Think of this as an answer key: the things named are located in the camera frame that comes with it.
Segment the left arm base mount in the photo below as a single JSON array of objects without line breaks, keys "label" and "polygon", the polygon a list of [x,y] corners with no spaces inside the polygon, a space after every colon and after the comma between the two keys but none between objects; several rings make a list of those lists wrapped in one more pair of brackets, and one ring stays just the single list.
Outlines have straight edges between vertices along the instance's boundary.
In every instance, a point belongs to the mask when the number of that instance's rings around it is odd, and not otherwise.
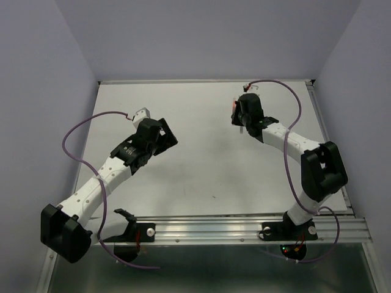
[{"label": "left arm base mount", "polygon": [[115,209],[106,218],[100,234],[104,242],[152,243],[156,224],[143,222],[124,209]]}]

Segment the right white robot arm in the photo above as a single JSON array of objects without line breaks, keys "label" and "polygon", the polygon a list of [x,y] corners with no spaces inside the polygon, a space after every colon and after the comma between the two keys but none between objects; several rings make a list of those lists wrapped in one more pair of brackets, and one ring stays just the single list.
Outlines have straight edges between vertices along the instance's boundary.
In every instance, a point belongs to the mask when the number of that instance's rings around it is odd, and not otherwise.
[{"label": "right white robot arm", "polygon": [[246,93],[234,102],[232,124],[244,127],[251,137],[280,150],[285,168],[288,157],[300,165],[302,192],[295,196],[296,203],[287,211],[288,219],[281,223],[283,235],[295,238],[321,205],[348,183],[337,145],[306,139],[277,119],[265,116],[260,98],[254,93]]}]

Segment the aluminium frame rail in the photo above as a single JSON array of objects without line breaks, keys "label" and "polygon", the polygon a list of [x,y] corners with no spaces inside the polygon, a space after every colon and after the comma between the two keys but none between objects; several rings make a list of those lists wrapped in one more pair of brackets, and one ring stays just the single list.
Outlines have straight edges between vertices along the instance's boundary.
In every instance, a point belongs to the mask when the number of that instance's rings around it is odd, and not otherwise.
[{"label": "aluminium frame rail", "polygon": [[[155,224],[154,232],[145,232],[143,247],[177,245],[267,245],[259,233],[266,222],[278,222],[279,217],[140,217],[138,224]],[[350,215],[338,218],[326,214],[315,217],[317,240],[314,244],[371,243],[373,241],[365,219]]]}]

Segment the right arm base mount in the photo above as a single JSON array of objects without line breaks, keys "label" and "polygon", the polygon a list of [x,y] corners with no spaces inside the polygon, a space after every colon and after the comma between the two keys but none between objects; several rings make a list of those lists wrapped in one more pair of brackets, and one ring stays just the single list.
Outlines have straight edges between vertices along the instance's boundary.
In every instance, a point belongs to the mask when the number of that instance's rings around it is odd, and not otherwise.
[{"label": "right arm base mount", "polygon": [[318,239],[315,224],[312,219],[303,224],[295,225],[288,213],[283,214],[280,222],[263,222],[258,238],[263,241],[315,241]]}]

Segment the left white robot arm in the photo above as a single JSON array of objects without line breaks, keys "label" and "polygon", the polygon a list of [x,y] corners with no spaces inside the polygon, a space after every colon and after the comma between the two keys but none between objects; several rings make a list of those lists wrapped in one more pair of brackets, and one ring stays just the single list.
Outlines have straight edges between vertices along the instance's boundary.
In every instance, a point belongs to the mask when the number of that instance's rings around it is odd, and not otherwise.
[{"label": "left white robot arm", "polygon": [[136,133],[114,148],[104,165],[74,195],[57,206],[43,208],[40,216],[40,240],[70,263],[79,261],[92,244],[92,232],[85,226],[108,196],[121,183],[157,156],[178,143],[165,119],[144,118]]}]

